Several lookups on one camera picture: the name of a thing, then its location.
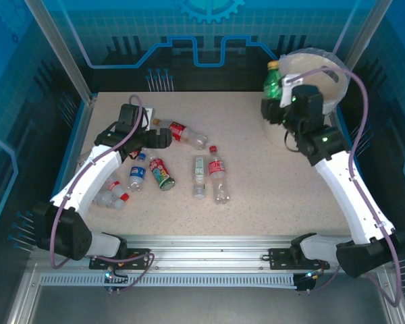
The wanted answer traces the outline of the cola bottle with orange cap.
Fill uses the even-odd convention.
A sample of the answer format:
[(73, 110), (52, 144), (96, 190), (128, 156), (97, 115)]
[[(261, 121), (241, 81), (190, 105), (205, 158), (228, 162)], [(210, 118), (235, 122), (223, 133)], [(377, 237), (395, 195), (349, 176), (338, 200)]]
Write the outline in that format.
[(157, 128), (168, 128), (174, 140), (192, 146), (196, 150), (203, 150), (206, 147), (208, 138), (201, 133), (173, 120), (157, 119), (153, 120), (153, 125)]

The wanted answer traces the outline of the green bottle with yellow cap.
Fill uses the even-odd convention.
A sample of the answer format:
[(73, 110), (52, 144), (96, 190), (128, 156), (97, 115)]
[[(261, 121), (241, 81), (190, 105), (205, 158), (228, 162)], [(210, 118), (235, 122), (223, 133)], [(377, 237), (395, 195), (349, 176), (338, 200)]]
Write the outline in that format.
[(275, 99), (280, 101), (282, 98), (281, 87), (282, 76), (279, 72), (278, 60), (270, 61), (267, 64), (267, 77), (264, 81), (263, 92), (265, 99)]

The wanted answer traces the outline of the white green label bottle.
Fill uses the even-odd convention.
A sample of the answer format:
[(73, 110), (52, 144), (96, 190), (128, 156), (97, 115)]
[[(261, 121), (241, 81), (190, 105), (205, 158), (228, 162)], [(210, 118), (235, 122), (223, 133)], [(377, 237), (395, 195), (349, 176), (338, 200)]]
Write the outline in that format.
[(197, 155), (194, 157), (193, 180), (194, 198), (205, 198), (207, 195), (207, 172), (205, 167), (205, 157), (203, 155)]

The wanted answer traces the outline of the clear plastic bin liner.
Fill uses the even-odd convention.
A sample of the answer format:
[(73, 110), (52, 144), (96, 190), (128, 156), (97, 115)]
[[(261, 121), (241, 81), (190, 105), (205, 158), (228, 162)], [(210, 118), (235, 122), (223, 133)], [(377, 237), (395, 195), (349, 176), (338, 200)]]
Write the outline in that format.
[[(318, 68), (346, 69), (346, 66), (332, 52), (313, 47), (299, 49), (279, 58), (279, 71), (282, 76), (304, 74)], [(306, 76), (303, 81), (304, 84), (318, 87), (325, 102), (339, 103), (347, 92), (350, 77), (343, 72), (327, 70)]]

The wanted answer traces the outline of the cartoon label juice bottle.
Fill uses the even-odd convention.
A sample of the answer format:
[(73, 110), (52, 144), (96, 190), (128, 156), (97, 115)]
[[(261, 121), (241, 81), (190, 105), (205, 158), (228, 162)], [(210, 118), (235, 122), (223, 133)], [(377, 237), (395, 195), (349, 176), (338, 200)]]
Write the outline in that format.
[(160, 190), (171, 190), (176, 182), (166, 168), (164, 160), (154, 151), (148, 152), (148, 166)]

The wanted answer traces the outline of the blue label cola bottle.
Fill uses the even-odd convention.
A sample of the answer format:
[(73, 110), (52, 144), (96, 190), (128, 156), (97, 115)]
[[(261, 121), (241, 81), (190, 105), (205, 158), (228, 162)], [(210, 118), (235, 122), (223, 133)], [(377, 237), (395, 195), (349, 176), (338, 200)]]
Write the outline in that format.
[(140, 192), (144, 185), (147, 169), (145, 153), (139, 153), (130, 169), (128, 189), (131, 192)]

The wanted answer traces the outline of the clear bottle, thin red label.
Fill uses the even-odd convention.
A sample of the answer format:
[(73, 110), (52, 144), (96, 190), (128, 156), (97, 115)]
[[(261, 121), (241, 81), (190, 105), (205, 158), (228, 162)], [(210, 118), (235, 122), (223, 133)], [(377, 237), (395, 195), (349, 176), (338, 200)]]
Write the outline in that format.
[(105, 189), (111, 191), (116, 197), (120, 198), (124, 202), (129, 199), (129, 195), (126, 193), (121, 182), (115, 175), (110, 175), (104, 182), (103, 186)]

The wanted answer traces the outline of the clear unlabelled plastic bottle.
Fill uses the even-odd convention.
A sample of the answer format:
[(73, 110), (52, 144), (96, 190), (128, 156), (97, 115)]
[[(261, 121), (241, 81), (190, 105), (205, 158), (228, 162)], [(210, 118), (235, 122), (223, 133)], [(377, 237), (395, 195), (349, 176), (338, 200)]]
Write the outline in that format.
[(93, 199), (93, 202), (97, 206), (118, 211), (122, 210), (125, 205), (125, 202), (122, 199), (118, 198), (109, 190), (99, 191)]

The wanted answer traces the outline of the grey metal front panel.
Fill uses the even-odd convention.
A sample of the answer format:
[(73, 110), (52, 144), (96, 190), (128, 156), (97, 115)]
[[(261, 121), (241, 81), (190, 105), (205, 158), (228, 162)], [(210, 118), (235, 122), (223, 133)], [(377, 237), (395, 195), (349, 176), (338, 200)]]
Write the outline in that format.
[(379, 294), (338, 279), (309, 296), (269, 288), (45, 287), (30, 324), (386, 324)]

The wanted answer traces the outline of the aluminium side rail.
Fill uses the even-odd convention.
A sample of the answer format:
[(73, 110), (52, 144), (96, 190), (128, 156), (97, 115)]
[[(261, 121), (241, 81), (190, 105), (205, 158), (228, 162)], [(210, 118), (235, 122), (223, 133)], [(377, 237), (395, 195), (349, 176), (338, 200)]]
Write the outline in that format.
[(97, 95), (95, 94), (90, 104), (84, 103), (83, 101), (80, 104), (57, 175), (57, 180), (52, 191), (52, 197), (59, 193), (75, 174), (78, 166), (77, 160), (84, 145), (96, 99)]

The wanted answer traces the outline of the aluminium frame post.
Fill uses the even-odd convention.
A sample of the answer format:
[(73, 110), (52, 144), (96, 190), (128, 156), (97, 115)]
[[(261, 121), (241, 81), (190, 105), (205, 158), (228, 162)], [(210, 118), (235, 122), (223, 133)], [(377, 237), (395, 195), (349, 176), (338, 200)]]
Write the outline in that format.
[(360, 30), (358, 31), (354, 41), (350, 45), (350, 49), (346, 55), (344, 60), (344, 64), (350, 69), (353, 70), (356, 64), (358, 63), (359, 59), (362, 57), (365, 49), (371, 42), (372, 37), (374, 36), (377, 28), (379, 27), (380, 23), (382, 22), (385, 14), (387, 13), (390, 5), (392, 4), (393, 0), (336, 0), (338, 5), (343, 5), (344, 7), (348, 6), (351, 7), (350, 13), (347, 17), (347, 20), (338, 36), (335, 46), (331, 50), (331, 52), (336, 55), (339, 47), (352, 23), (354, 16), (356, 15), (357, 11), (359, 10), (360, 6), (363, 2), (370, 2), (370, 5), (366, 5), (369, 7), (369, 12), (362, 23)]
[(48, 40), (52, 50), (60, 64), (63, 66), (81, 99), (85, 104), (91, 104), (92, 93), (50, 13), (45, 7), (45, 4), (42, 0), (24, 0), (24, 2), (34, 16), (34, 19), (42, 30), (45, 38)]

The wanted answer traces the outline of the aluminium front rail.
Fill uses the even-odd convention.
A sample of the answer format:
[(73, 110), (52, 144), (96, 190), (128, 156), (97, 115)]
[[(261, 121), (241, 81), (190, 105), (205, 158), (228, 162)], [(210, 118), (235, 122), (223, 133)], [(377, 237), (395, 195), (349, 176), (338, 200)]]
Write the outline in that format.
[(123, 235), (130, 248), (147, 248), (155, 259), (150, 273), (268, 273), (262, 256), (289, 248), (295, 236)]

